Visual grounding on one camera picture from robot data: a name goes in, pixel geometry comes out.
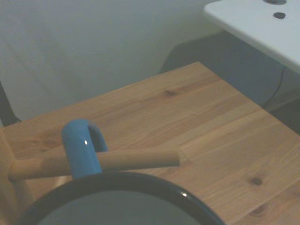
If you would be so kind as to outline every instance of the black rim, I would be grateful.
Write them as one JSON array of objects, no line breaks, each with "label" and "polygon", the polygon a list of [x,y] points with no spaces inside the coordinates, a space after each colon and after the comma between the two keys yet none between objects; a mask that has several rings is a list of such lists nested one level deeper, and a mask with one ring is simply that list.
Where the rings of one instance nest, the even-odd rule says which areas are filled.
[{"label": "black rim", "polygon": [[60,186],[33,203],[15,225],[37,225],[62,205],[104,191],[136,191],[149,194],[179,207],[202,225],[224,225],[212,210],[183,188],[154,176],[133,172],[96,174]]}]

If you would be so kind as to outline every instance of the wooden tabletop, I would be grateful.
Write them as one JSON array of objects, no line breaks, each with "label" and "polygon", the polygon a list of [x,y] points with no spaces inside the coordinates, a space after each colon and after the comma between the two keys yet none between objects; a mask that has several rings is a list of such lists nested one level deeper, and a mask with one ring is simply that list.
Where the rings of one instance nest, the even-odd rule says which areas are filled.
[{"label": "wooden tabletop", "polygon": [[[18,158],[63,154],[60,131],[94,121],[110,150],[179,148],[141,170],[205,201],[227,224],[300,223],[300,137],[200,63],[4,128]],[[30,180],[35,197],[69,178]]]}]

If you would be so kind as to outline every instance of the wooden dowel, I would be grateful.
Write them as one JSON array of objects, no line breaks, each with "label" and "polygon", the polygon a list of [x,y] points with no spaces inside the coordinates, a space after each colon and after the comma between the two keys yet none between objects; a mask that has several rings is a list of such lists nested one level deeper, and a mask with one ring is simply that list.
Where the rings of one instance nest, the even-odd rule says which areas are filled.
[{"label": "wooden dowel", "polygon": [[[126,150],[97,153],[104,172],[178,166],[177,150]],[[71,175],[66,156],[19,160],[11,167],[11,180]]]}]

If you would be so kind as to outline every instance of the blue handle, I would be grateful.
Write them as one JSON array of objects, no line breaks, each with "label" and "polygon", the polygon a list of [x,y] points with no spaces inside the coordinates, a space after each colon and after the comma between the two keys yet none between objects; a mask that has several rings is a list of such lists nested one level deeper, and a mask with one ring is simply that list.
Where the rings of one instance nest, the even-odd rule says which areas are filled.
[{"label": "blue handle", "polygon": [[88,120],[73,120],[61,132],[73,179],[101,173],[96,152],[108,151],[99,128]]}]

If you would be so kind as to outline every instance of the wire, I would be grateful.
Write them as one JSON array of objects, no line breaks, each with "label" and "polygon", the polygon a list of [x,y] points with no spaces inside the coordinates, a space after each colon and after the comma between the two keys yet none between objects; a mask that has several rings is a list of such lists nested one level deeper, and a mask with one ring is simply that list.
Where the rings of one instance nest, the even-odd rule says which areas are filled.
[{"label": "wire", "polygon": [[282,85],[282,81],[283,81],[283,75],[285,73],[285,69],[286,69],[286,66],[283,67],[282,71],[281,71],[281,78],[280,78],[280,82],[279,82],[279,85],[276,89],[276,91],[273,93],[273,95],[268,99],[268,101],[266,101],[266,103],[263,105],[263,108],[265,109],[266,106],[272,101],[272,99],[276,96],[277,92],[279,91],[281,85]]}]

